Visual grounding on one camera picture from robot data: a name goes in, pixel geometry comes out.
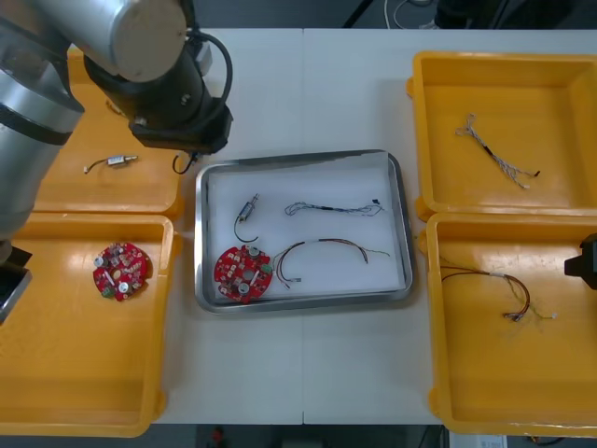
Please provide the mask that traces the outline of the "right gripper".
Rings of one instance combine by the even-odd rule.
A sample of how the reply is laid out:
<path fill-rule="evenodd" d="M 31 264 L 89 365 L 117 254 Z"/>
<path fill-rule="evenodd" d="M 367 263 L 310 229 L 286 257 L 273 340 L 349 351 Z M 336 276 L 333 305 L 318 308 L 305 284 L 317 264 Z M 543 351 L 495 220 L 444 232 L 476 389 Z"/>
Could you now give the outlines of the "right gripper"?
<path fill-rule="evenodd" d="M 589 235 L 580 244 L 581 253 L 564 262 L 564 274 L 581 278 L 591 289 L 597 288 L 597 242 L 595 235 Z"/>

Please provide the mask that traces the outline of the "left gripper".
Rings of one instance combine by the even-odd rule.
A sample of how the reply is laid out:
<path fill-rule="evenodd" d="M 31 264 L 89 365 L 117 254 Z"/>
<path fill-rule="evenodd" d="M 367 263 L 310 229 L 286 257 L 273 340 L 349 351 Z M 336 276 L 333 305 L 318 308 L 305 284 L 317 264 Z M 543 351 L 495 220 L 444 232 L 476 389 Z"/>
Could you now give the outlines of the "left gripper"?
<path fill-rule="evenodd" d="M 225 105 L 219 114 L 205 125 L 194 119 L 180 129 L 152 130 L 131 123 L 130 130 L 145 147 L 215 154 L 228 144 L 231 124 L 232 115 Z"/>

